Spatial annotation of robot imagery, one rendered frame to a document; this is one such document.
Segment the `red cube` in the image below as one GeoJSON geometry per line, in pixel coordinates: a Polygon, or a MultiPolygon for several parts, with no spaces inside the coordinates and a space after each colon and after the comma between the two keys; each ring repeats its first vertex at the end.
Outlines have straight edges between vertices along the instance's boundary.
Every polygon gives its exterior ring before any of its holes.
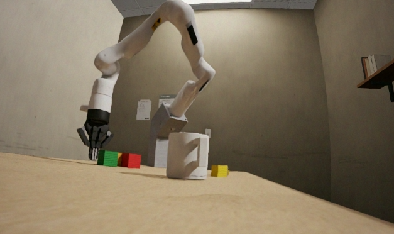
{"type": "Polygon", "coordinates": [[[122,167],[140,169],[141,155],[123,153],[122,155],[122,167]]]}

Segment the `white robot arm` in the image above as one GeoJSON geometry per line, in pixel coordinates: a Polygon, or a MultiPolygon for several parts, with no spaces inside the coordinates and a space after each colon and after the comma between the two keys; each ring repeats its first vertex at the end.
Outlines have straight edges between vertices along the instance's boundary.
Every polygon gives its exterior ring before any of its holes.
{"type": "Polygon", "coordinates": [[[179,118],[183,116],[199,93],[212,80],[215,70],[203,57],[200,58],[204,54],[204,46],[197,29],[194,11],[182,0],[166,0],[127,37],[97,54],[94,65],[102,72],[102,76],[94,81],[89,105],[81,105],[81,111],[101,109],[111,112],[113,87],[120,72],[118,60],[130,59],[136,55],[148,44],[155,30],[166,21],[171,22],[180,32],[182,50],[190,62],[192,72],[199,79],[195,83],[188,80],[168,108],[174,116],[179,118]]]}

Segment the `green cube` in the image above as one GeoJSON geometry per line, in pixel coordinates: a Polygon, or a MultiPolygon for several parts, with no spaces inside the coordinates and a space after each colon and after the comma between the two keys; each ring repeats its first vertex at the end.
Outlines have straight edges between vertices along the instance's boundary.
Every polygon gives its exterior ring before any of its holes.
{"type": "Polygon", "coordinates": [[[99,150],[97,165],[117,167],[118,152],[99,150]]]}

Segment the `white mug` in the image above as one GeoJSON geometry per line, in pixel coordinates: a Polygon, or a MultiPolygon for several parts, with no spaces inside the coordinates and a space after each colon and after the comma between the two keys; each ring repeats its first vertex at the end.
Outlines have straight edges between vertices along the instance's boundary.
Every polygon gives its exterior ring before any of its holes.
{"type": "Polygon", "coordinates": [[[170,133],[168,137],[166,176],[172,179],[205,180],[209,137],[198,133],[170,133]],[[198,148],[198,158],[197,158],[198,148]]]}

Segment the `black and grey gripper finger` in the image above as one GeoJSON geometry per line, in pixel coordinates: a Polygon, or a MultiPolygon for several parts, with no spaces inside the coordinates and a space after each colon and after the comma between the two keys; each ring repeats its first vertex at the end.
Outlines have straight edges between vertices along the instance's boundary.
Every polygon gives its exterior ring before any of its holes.
{"type": "Polygon", "coordinates": [[[92,138],[89,137],[89,139],[87,139],[86,135],[85,135],[85,129],[86,127],[83,126],[81,128],[77,129],[77,133],[79,134],[82,142],[84,143],[84,145],[87,145],[89,147],[89,158],[90,160],[94,160],[94,154],[95,154],[95,141],[96,141],[96,131],[97,131],[97,127],[93,126],[92,127],[92,138]]]}
{"type": "Polygon", "coordinates": [[[114,134],[111,134],[111,132],[108,131],[106,133],[105,139],[103,139],[103,141],[102,141],[103,133],[104,133],[104,128],[100,128],[99,136],[98,136],[98,138],[96,138],[96,141],[95,141],[94,160],[96,160],[98,158],[98,151],[99,151],[99,149],[102,148],[102,147],[105,147],[111,141],[111,139],[114,137],[114,134]]]}

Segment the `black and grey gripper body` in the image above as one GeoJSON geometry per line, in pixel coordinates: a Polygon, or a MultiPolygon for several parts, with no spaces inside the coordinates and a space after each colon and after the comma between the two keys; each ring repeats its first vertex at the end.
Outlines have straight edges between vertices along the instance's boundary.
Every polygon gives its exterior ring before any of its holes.
{"type": "Polygon", "coordinates": [[[89,137],[92,137],[92,127],[96,126],[96,138],[99,136],[100,128],[104,128],[104,133],[102,137],[109,131],[109,117],[110,112],[101,109],[88,109],[87,118],[84,126],[86,127],[86,132],[89,137]]]}

